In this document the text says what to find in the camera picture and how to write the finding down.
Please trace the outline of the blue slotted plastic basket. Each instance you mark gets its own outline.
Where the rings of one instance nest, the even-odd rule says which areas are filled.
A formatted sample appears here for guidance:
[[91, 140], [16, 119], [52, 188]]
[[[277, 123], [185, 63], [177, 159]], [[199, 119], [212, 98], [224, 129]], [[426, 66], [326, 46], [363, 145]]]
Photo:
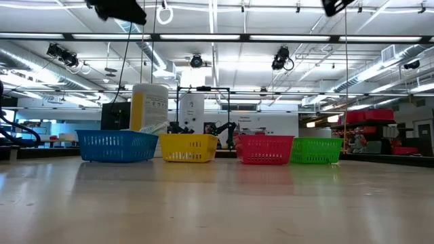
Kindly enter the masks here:
[[152, 159], [159, 136], [128, 130], [76, 131], [84, 161], [132, 163]]

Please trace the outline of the shelf with bins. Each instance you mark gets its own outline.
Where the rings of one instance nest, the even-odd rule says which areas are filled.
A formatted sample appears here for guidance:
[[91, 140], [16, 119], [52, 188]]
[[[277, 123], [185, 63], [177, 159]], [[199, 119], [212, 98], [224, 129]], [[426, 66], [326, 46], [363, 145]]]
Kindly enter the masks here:
[[[344, 139], [344, 115], [339, 117], [338, 124], [331, 127], [332, 135]], [[403, 125], [393, 121], [367, 121], [347, 123], [347, 153], [348, 154], [375, 154], [393, 155], [393, 147], [416, 147], [407, 141]]]

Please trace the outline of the black overhead frame bar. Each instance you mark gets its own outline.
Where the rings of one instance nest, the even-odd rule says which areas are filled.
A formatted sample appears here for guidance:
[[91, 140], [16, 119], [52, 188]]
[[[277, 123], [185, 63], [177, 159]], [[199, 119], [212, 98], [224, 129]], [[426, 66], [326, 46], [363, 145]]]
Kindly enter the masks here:
[[361, 43], [434, 44], [434, 36], [378, 35], [266, 35], [266, 34], [127, 34], [127, 33], [19, 33], [0, 32], [0, 40], [25, 41], [151, 41], [219, 43]]

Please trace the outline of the green slotted plastic basket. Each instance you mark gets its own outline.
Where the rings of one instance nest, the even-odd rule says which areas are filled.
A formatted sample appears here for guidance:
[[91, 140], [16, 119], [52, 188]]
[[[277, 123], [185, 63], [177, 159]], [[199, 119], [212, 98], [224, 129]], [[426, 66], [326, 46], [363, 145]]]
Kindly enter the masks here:
[[290, 163], [337, 163], [342, 142], [342, 138], [295, 138], [292, 143]]

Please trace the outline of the white pillar with sign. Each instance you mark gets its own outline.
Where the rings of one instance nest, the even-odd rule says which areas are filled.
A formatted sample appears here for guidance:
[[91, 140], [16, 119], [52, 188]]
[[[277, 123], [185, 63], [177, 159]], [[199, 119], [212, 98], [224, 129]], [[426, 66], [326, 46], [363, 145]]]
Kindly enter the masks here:
[[186, 94], [180, 100], [179, 125], [193, 130], [195, 134], [203, 133], [204, 95]]

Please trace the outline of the black monitor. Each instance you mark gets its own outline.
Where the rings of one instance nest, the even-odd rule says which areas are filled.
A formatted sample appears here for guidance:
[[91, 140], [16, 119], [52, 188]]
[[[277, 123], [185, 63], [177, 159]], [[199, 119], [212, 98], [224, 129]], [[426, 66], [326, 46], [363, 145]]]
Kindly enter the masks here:
[[102, 105], [101, 130], [122, 130], [130, 128], [130, 102], [116, 102]]

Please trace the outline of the large red storage bin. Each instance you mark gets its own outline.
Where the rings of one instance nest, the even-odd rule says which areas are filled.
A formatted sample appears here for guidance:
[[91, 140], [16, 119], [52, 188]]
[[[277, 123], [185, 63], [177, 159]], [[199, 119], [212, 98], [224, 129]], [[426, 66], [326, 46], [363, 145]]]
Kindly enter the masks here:
[[394, 112], [391, 109], [375, 108], [364, 112], [367, 121], [393, 121]]
[[354, 110], [349, 111], [347, 113], [346, 123], [352, 124], [352, 123], [359, 123], [364, 121], [366, 118], [365, 112], [363, 110]]

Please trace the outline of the flat red storage bin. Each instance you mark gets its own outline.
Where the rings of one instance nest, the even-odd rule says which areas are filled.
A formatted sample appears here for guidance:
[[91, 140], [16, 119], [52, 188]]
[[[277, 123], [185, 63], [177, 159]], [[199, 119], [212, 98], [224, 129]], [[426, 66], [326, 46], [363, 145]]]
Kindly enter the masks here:
[[418, 154], [418, 149], [416, 147], [393, 147], [391, 149], [393, 155], [415, 155]]

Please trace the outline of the background work table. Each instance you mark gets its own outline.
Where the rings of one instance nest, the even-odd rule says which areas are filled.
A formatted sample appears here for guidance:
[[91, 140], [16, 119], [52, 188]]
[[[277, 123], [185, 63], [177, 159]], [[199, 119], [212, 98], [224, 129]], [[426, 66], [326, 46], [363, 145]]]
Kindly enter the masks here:
[[48, 148], [76, 148], [79, 141], [75, 134], [60, 133], [58, 135], [41, 135], [40, 145]]

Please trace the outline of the white yellow wipes canister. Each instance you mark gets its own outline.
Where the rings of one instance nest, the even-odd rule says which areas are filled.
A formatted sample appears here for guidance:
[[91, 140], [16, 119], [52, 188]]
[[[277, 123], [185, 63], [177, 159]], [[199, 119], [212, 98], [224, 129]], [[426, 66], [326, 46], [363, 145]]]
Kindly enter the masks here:
[[168, 121], [168, 88], [155, 84], [136, 84], [132, 89], [130, 128], [134, 131], [133, 146], [144, 160], [155, 156], [160, 134], [145, 134], [139, 130]]

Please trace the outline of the thin black background frame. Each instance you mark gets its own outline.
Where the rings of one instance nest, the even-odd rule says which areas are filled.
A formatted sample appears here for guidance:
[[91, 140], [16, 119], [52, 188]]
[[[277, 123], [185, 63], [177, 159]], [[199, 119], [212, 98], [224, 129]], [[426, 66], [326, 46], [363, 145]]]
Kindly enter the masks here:
[[235, 131], [236, 124], [231, 122], [231, 90], [228, 87], [210, 87], [210, 86], [199, 86], [199, 87], [180, 87], [176, 88], [176, 111], [175, 111], [175, 122], [174, 122], [174, 133], [184, 133], [184, 134], [193, 134], [193, 130], [189, 130], [186, 127], [181, 127], [179, 125], [179, 110], [180, 110], [180, 100], [186, 94], [203, 94], [205, 95], [216, 95], [226, 92], [227, 95], [224, 99], [227, 101], [226, 110], [222, 110], [223, 113], [226, 114], [226, 123], [223, 123], [220, 126], [217, 126], [215, 121], [211, 121], [209, 118], [206, 118], [205, 115], [205, 100], [204, 100], [204, 125], [203, 125], [203, 134], [211, 134], [213, 136], [219, 136], [223, 132], [227, 132], [226, 138], [226, 147], [229, 150], [232, 150], [234, 147], [233, 142], [233, 134]]

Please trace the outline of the yellow slotted plastic basket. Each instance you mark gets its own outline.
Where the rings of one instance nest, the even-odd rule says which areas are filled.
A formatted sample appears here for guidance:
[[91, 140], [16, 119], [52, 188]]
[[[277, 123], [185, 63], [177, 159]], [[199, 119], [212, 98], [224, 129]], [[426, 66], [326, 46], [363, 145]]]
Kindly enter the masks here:
[[211, 134], [160, 134], [159, 141], [165, 161], [206, 163], [215, 157], [218, 137]]

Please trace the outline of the grey door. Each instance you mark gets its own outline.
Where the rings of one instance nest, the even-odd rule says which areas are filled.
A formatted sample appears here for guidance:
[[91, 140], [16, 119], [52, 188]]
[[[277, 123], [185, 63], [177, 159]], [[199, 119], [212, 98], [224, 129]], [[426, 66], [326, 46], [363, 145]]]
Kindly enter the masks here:
[[431, 125], [429, 123], [420, 124], [418, 128], [418, 137], [423, 139], [424, 142], [432, 147], [432, 137], [431, 137]]

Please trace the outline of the red slotted plastic basket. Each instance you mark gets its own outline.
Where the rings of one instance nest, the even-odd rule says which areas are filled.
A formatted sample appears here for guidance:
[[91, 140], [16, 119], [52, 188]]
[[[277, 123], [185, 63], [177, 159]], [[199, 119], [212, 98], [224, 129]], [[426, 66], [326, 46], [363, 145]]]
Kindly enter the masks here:
[[247, 165], [287, 165], [294, 136], [240, 135], [235, 138], [237, 158]]

